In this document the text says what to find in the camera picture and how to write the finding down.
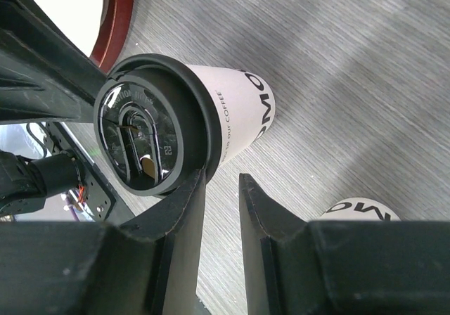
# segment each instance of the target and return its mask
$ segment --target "white coffee cup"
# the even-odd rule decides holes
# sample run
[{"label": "white coffee cup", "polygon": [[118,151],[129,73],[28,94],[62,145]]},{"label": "white coffee cup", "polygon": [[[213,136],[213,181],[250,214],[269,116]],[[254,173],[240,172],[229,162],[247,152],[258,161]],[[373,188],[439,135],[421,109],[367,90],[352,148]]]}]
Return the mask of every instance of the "white coffee cup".
[{"label": "white coffee cup", "polygon": [[271,126],[274,94],[243,70],[142,54],[99,91],[94,130],[116,178],[135,195],[167,195],[196,169],[208,182]]},{"label": "white coffee cup", "polygon": [[271,126],[275,99],[259,76],[242,70],[187,65],[205,85],[219,113],[220,165],[234,158]]},{"label": "white coffee cup", "polygon": [[398,221],[400,218],[378,201],[350,198],[334,204],[319,217],[319,220]]}]

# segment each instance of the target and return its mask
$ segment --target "coffee cup logo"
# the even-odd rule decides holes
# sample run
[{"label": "coffee cup logo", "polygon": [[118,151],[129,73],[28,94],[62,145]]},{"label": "coffee cup logo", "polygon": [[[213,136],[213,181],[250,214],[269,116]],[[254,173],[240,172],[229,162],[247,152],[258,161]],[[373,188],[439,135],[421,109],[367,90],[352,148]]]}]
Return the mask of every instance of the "coffee cup logo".
[{"label": "coffee cup logo", "polygon": [[[264,84],[261,82],[261,80],[257,76],[250,74],[249,72],[246,72],[244,70],[239,70],[239,71],[244,72],[244,75],[252,82],[252,84],[256,87],[256,89],[258,89],[259,91],[265,90]],[[267,128],[270,127],[270,121],[271,121],[270,113],[271,113],[272,105],[269,102],[269,100],[270,100],[269,94],[268,93],[260,94],[259,99],[261,100],[261,104],[266,107],[266,111],[262,115],[261,130],[259,131],[255,140],[260,138],[264,134],[264,132],[266,132]]]},{"label": "coffee cup logo", "polygon": [[319,219],[394,221],[399,217],[378,201],[350,198],[330,207]]},{"label": "coffee cup logo", "polygon": [[245,70],[188,65],[205,85],[219,114],[222,151],[228,162],[260,138],[274,120],[275,100],[269,85]]}]

